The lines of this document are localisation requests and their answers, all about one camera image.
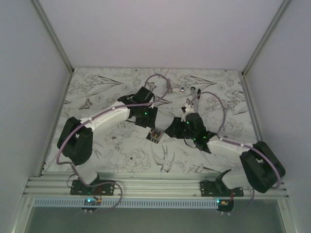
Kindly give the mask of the clear plastic fuse box cover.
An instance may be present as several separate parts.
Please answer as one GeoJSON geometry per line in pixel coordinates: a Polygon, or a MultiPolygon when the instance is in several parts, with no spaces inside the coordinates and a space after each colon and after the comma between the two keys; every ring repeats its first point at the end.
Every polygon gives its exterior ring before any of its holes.
{"type": "Polygon", "coordinates": [[[159,127],[155,127],[154,129],[151,130],[150,132],[150,138],[153,142],[159,142],[162,135],[164,134],[164,130],[159,128],[159,127]]]}

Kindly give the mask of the black fuse box base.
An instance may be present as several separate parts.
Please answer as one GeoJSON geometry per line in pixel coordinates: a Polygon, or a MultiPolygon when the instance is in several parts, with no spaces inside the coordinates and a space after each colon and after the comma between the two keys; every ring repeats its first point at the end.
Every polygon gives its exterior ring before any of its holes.
{"type": "Polygon", "coordinates": [[[158,144],[163,134],[164,134],[163,129],[155,127],[149,131],[148,135],[146,136],[146,139],[158,144]]]}

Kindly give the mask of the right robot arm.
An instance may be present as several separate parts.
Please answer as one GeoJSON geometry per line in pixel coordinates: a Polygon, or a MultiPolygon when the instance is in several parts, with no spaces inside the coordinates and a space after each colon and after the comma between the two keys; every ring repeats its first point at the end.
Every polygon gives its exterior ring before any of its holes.
{"type": "Polygon", "coordinates": [[[175,117],[165,130],[172,138],[190,139],[195,147],[209,154],[239,158],[242,166],[230,168],[219,175],[215,190],[220,196],[227,196],[238,187],[252,187],[260,193],[279,188],[286,174],[285,168],[263,141],[243,144],[220,137],[204,126],[198,113],[190,113],[184,118],[175,117]]]}

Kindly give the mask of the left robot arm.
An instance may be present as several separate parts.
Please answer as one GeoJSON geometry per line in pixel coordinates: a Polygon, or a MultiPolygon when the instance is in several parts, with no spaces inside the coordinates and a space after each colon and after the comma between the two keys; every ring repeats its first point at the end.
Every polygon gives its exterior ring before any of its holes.
{"type": "Polygon", "coordinates": [[[82,183],[82,190],[88,195],[96,194],[100,182],[91,162],[94,135],[132,117],[136,118],[136,125],[154,127],[157,115],[155,102],[155,95],[142,87],[136,94],[122,96],[111,106],[92,116],[69,118],[57,142],[59,151],[56,163],[70,165],[82,183]]]}

